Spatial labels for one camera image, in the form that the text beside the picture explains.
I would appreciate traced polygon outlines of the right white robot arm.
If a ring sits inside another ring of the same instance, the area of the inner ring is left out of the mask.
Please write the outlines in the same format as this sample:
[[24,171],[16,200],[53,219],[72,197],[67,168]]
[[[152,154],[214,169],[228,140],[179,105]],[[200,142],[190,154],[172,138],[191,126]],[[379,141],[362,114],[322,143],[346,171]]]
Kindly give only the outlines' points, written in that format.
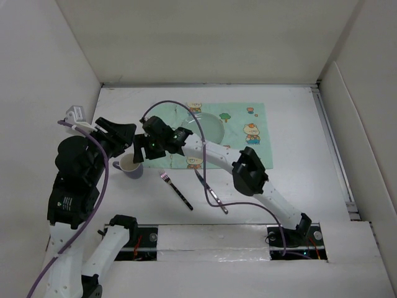
[[140,122],[144,133],[135,136],[135,163],[162,158],[166,153],[211,163],[232,175],[234,188],[239,193],[254,197],[269,209],[287,231],[290,242],[299,245],[308,239],[311,219],[275,189],[253,148],[235,150],[210,142],[204,139],[199,123],[200,133],[196,134],[184,127],[173,129],[157,116],[143,117]]

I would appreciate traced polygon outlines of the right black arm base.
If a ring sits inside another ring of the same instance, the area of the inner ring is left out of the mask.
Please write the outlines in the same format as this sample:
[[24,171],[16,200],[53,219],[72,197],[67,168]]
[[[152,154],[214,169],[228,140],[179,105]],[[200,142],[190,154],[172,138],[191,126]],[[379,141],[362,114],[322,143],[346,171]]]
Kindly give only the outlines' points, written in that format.
[[320,224],[313,224],[305,238],[283,229],[282,240],[278,225],[267,226],[265,243],[269,246],[271,261],[291,260],[327,260],[323,233]]

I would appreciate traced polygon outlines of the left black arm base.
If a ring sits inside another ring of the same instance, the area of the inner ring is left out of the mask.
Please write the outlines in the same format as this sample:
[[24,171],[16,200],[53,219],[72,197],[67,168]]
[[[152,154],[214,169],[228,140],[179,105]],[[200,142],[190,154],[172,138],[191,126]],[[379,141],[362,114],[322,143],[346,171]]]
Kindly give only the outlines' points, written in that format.
[[115,215],[109,223],[104,225],[98,234],[104,239],[108,227],[121,225],[127,228],[132,236],[119,251],[115,261],[156,261],[157,260],[157,225],[139,225],[135,217]]

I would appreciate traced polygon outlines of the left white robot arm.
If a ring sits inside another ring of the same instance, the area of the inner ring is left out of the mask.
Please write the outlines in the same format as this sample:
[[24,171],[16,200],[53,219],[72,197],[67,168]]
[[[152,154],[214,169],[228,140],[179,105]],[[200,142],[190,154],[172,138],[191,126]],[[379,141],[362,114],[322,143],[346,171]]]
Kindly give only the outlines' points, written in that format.
[[132,145],[136,126],[102,117],[87,131],[65,120],[60,124],[73,136],[58,145],[55,159],[58,173],[47,211],[54,255],[47,265],[45,297],[100,297],[105,274],[120,250],[141,240],[136,218],[115,215],[91,258],[83,261],[86,228],[104,198],[109,160]]

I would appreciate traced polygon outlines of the purple mug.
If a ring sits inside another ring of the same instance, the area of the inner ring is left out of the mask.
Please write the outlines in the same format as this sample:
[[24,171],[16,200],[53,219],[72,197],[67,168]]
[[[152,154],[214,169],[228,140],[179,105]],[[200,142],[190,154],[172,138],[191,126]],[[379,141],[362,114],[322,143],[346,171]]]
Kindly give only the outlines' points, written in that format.
[[127,153],[119,161],[114,161],[112,166],[131,179],[139,179],[143,175],[143,165],[141,163],[134,163],[133,157],[133,153]]

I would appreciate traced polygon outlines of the pale green glass plate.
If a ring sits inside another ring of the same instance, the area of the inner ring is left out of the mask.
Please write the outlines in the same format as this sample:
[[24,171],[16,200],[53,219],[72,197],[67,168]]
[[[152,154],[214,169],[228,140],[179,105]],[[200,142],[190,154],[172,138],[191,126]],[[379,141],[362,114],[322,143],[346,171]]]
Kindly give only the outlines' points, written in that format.
[[[225,136],[225,128],[223,122],[213,114],[209,113],[196,113],[196,119],[198,120],[205,139],[209,142],[220,144]],[[200,129],[195,119],[189,115],[185,120],[182,121],[183,128],[191,130],[193,133],[201,136]]]

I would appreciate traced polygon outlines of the green cartoon print cloth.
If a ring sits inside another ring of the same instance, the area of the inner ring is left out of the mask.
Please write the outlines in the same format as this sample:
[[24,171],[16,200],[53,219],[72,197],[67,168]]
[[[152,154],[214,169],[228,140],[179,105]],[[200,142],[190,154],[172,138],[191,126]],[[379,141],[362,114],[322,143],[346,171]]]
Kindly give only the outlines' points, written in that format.
[[165,103],[151,109],[146,118],[157,116],[165,124],[176,129],[182,121],[196,113],[209,113],[219,118],[225,128],[225,136],[219,145],[242,150],[253,147],[267,169],[274,167],[265,106],[256,102],[204,103],[186,102],[186,108],[178,104]]

